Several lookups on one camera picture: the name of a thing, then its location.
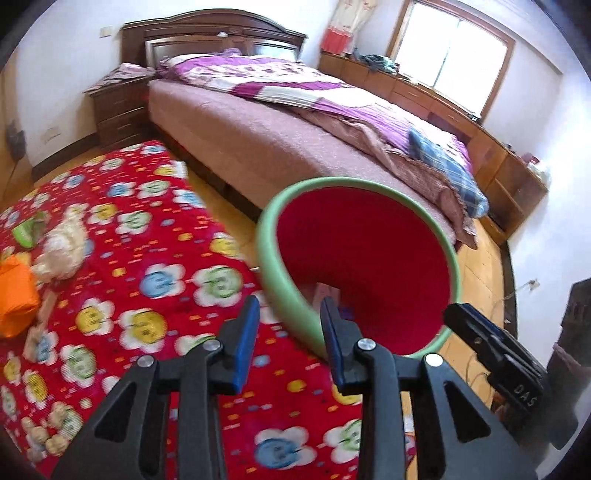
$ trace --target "window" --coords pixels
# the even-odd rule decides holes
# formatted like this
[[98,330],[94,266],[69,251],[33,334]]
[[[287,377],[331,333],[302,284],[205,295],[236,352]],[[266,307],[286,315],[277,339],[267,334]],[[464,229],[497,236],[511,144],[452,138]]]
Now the window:
[[407,0],[389,51],[400,73],[484,117],[507,68],[514,40],[440,0]]

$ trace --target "stuffed animal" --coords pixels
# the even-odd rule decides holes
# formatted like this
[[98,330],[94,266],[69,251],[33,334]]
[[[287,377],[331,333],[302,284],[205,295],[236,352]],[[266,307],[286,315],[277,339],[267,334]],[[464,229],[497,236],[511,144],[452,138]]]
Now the stuffed animal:
[[66,211],[63,220],[48,232],[43,253],[31,267],[33,273],[44,283],[74,276],[84,260],[86,239],[86,228],[80,217]]

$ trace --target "cable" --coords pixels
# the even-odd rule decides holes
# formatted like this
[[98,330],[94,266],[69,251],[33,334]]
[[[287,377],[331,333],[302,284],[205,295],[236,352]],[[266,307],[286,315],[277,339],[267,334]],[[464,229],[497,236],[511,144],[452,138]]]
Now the cable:
[[513,295],[516,295],[516,294],[517,294],[517,292],[519,292],[519,291],[520,291],[520,290],[522,290],[523,288],[527,287],[528,285],[531,287],[531,286],[532,286],[532,285],[534,285],[534,284],[535,284],[535,280],[528,280],[528,281],[527,281],[527,282],[525,282],[525,283],[524,283],[524,284],[523,284],[521,287],[517,287],[515,290],[513,290],[511,293],[509,293],[509,294],[508,294],[506,297],[503,297],[503,298],[501,298],[501,299],[497,300],[497,301],[495,302],[495,304],[492,306],[492,311],[491,311],[491,321],[492,321],[492,318],[493,318],[493,316],[494,316],[494,313],[495,313],[495,308],[496,308],[496,306],[497,306],[497,305],[498,305],[500,302],[502,302],[502,301],[505,301],[505,300],[509,300],[509,299],[510,299],[510,298],[511,298]]

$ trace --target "pink bedsheet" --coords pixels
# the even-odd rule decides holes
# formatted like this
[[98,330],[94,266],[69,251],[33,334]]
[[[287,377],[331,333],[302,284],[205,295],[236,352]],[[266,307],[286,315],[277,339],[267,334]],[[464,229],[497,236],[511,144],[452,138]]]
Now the pink bedsheet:
[[376,159],[282,107],[153,80],[149,108],[156,125],[260,208],[301,180],[355,177],[414,199],[435,218],[446,238],[456,241],[442,212]]

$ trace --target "curtain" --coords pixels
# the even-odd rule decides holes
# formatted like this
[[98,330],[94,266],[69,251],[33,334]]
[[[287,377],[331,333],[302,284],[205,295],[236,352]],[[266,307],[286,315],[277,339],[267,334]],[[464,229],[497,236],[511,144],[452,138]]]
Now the curtain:
[[340,55],[353,47],[352,39],[371,16],[378,0],[340,0],[320,48]]

